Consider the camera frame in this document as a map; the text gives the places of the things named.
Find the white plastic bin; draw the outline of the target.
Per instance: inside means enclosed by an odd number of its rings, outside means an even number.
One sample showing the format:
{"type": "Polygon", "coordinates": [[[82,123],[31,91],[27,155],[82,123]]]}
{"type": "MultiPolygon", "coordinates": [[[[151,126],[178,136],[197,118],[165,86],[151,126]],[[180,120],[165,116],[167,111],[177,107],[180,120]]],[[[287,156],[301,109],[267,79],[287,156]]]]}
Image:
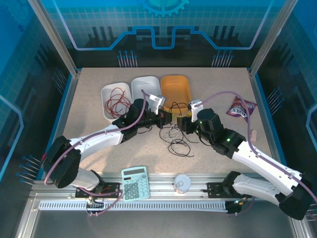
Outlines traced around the white plastic bin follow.
{"type": "Polygon", "coordinates": [[[103,87],[101,99],[104,117],[110,122],[126,114],[132,104],[130,87],[124,82],[103,87]]]}
{"type": "Polygon", "coordinates": [[[131,82],[132,102],[136,99],[143,99],[141,90],[149,95],[161,95],[159,80],[154,76],[137,77],[131,82]]]}

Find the orange plastic bin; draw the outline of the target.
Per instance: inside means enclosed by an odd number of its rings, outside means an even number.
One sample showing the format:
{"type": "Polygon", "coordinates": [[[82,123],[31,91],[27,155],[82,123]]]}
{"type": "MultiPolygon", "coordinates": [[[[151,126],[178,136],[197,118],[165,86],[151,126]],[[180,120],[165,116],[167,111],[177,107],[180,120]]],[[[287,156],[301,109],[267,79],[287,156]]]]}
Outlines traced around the orange plastic bin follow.
{"type": "Polygon", "coordinates": [[[185,115],[192,101],[188,79],[183,75],[167,75],[161,79],[161,92],[166,98],[163,109],[173,114],[185,115]]]}

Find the purple candy bag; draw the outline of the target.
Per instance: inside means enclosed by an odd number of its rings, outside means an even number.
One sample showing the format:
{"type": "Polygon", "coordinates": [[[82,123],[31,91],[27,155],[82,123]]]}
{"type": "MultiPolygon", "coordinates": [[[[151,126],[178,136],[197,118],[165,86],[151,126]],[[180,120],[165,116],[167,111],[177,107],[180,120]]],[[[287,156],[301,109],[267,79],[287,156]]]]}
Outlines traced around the purple candy bag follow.
{"type": "Polygon", "coordinates": [[[247,112],[249,112],[249,115],[251,116],[254,109],[257,107],[257,104],[247,100],[245,103],[246,105],[244,105],[242,100],[236,96],[226,114],[232,117],[243,117],[245,121],[247,121],[247,112]]]}

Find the white tin can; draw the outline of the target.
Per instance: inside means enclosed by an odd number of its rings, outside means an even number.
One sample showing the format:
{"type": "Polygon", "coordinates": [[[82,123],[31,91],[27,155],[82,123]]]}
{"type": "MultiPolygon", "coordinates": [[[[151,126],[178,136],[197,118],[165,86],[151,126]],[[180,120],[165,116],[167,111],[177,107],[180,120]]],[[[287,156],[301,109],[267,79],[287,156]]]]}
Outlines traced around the white tin can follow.
{"type": "Polygon", "coordinates": [[[173,187],[175,192],[184,194],[191,187],[191,179],[185,174],[177,175],[174,179],[173,187]]]}

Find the light blue calculator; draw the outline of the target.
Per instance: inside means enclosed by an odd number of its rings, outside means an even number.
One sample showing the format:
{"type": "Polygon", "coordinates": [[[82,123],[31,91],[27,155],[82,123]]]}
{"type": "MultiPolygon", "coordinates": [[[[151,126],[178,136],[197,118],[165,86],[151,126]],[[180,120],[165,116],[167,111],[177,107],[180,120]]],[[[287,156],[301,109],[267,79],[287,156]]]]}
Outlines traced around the light blue calculator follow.
{"type": "Polygon", "coordinates": [[[150,197],[149,177],[146,166],[136,166],[121,171],[123,200],[144,200],[150,197]]]}

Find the black electronics board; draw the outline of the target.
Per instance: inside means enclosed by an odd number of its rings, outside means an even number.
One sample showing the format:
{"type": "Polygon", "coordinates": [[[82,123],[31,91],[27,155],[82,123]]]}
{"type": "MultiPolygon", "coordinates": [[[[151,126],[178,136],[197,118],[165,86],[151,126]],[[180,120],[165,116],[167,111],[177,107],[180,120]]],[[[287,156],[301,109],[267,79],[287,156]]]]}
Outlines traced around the black electronics board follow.
{"type": "Polygon", "coordinates": [[[86,199],[86,212],[92,216],[97,216],[99,212],[103,211],[105,205],[103,202],[97,202],[94,197],[90,196],[86,199]]]}
{"type": "Polygon", "coordinates": [[[226,201],[225,202],[225,210],[228,215],[232,215],[237,217],[238,213],[242,210],[243,200],[235,200],[235,201],[226,201]]]}

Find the aluminium side rail blue edge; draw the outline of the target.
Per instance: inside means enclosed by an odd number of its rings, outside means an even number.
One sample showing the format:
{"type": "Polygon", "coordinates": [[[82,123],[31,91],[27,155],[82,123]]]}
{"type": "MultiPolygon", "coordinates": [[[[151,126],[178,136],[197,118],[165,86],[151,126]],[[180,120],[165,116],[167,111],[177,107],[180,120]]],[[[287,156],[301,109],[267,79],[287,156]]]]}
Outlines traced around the aluminium side rail blue edge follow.
{"type": "Polygon", "coordinates": [[[260,78],[257,73],[255,76],[251,76],[250,73],[249,75],[271,156],[281,164],[288,165],[278,138],[260,78]]]}
{"type": "Polygon", "coordinates": [[[80,78],[82,69],[78,68],[77,69],[77,74],[76,76],[72,76],[71,74],[69,75],[67,82],[66,82],[66,87],[64,89],[62,99],[57,111],[57,115],[53,124],[52,132],[47,144],[47,147],[45,149],[45,153],[48,152],[49,148],[53,144],[54,140],[58,137],[63,135],[65,126],[67,123],[68,115],[70,112],[71,104],[74,98],[74,94],[76,91],[76,87],[78,84],[78,80],[80,78]]]}

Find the aluminium table rail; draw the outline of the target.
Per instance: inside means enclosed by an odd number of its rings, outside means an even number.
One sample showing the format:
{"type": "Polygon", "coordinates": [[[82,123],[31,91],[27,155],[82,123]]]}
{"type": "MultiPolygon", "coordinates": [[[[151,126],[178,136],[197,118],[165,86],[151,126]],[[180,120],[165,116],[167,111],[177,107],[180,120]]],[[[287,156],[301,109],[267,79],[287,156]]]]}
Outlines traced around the aluminium table rail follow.
{"type": "MultiPolygon", "coordinates": [[[[173,184],[177,174],[173,173],[149,173],[150,201],[203,201],[203,200],[227,200],[234,201],[237,197],[223,197],[216,195],[209,198],[204,192],[207,183],[221,183],[227,176],[226,173],[216,174],[188,174],[191,180],[190,189],[179,194],[174,190],[173,184]]],[[[42,200],[74,200],[76,189],[73,186],[58,189],[55,185],[44,185],[43,181],[34,182],[29,197],[42,200]]]]}

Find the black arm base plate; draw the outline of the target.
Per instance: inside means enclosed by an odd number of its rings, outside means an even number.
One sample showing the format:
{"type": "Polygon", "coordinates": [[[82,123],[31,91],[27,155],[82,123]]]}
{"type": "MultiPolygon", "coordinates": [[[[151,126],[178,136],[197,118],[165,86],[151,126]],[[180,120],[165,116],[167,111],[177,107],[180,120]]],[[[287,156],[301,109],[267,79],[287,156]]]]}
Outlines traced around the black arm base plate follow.
{"type": "Polygon", "coordinates": [[[251,195],[240,194],[233,189],[232,185],[222,182],[209,182],[203,192],[208,194],[208,198],[252,198],[251,195]]]}
{"type": "MultiPolygon", "coordinates": [[[[109,182],[98,185],[96,188],[91,190],[91,193],[97,193],[99,196],[94,196],[94,198],[118,198],[120,190],[120,183],[118,182],[109,182]]],[[[87,194],[83,190],[77,188],[75,192],[76,198],[89,198],[90,194],[87,194]]]]}

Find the aluminium frame post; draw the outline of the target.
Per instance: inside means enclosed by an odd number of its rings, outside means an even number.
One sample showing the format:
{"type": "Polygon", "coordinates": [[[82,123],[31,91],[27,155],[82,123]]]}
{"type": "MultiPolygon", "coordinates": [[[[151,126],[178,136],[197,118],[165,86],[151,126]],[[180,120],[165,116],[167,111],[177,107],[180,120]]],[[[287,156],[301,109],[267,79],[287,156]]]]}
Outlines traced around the aluminium frame post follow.
{"type": "Polygon", "coordinates": [[[288,17],[293,11],[294,6],[296,5],[298,0],[285,0],[280,12],[278,13],[272,27],[270,28],[262,46],[260,47],[251,67],[249,70],[250,77],[254,77],[258,72],[260,66],[265,60],[269,50],[273,46],[275,40],[279,36],[282,28],[284,27],[288,17]]]}
{"type": "Polygon", "coordinates": [[[33,9],[34,13],[36,14],[37,18],[39,19],[49,39],[53,43],[53,46],[55,47],[59,56],[64,62],[65,66],[67,67],[69,73],[73,77],[76,77],[78,74],[77,67],[73,59],[71,58],[71,55],[69,51],[67,50],[57,29],[55,28],[51,18],[49,17],[49,14],[47,10],[45,9],[44,5],[42,4],[40,0],[27,0],[27,1],[30,4],[31,8],[33,9]]]}

